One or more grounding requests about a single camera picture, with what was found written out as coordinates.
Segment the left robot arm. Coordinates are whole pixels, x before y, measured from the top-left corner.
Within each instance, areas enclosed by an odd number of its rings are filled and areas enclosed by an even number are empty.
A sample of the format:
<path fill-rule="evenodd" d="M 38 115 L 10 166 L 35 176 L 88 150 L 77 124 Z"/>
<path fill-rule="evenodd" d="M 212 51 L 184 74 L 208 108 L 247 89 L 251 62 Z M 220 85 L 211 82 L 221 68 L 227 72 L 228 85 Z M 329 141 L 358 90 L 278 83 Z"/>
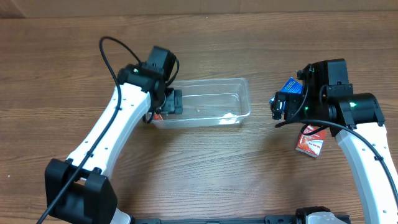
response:
<path fill-rule="evenodd" d="M 139 121 L 155 114 L 180 114 L 182 92 L 172 88 L 177 57 L 155 46 L 147 61 L 119 71 L 112 98 L 84 141 L 64 160 L 45 169 L 48 215 L 68 223 L 134 223 L 118 208 L 110 178 L 116 161 Z"/>

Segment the blue box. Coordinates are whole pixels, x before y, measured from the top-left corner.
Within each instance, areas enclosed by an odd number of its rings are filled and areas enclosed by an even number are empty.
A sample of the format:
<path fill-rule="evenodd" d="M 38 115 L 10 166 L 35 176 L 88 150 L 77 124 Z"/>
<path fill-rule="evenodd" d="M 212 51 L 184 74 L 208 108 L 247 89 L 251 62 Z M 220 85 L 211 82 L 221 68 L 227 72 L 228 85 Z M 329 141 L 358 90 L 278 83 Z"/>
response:
<path fill-rule="evenodd" d="M 302 90 L 303 85 L 293 77 L 290 77 L 285 85 L 280 89 L 280 92 L 301 94 Z"/>

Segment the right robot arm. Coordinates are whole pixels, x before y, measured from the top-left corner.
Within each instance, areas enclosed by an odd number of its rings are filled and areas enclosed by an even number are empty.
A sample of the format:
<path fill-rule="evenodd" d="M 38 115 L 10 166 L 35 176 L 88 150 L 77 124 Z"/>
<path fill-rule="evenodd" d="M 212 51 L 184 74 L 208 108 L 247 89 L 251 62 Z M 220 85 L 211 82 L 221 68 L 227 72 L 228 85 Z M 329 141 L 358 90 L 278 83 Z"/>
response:
<path fill-rule="evenodd" d="M 355 93 L 343 58 L 297 71 L 300 93 L 278 91 L 271 101 L 276 127 L 302 123 L 329 129 L 343 151 L 366 223 L 397 223 L 397 171 L 382 108 L 371 93 Z"/>

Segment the orange bottle white cap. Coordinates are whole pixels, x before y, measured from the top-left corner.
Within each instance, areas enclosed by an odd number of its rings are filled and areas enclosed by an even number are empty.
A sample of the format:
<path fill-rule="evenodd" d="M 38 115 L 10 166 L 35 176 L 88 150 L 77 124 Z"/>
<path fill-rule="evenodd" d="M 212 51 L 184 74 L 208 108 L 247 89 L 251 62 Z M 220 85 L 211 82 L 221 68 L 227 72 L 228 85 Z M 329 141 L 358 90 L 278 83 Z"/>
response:
<path fill-rule="evenodd" d="M 161 114 L 155 114 L 154 115 L 154 117 L 153 117 L 153 120 L 155 120 L 155 121 L 163 121 L 164 119 L 163 119 L 163 117 L 162 117 L 162 115 Z"/>

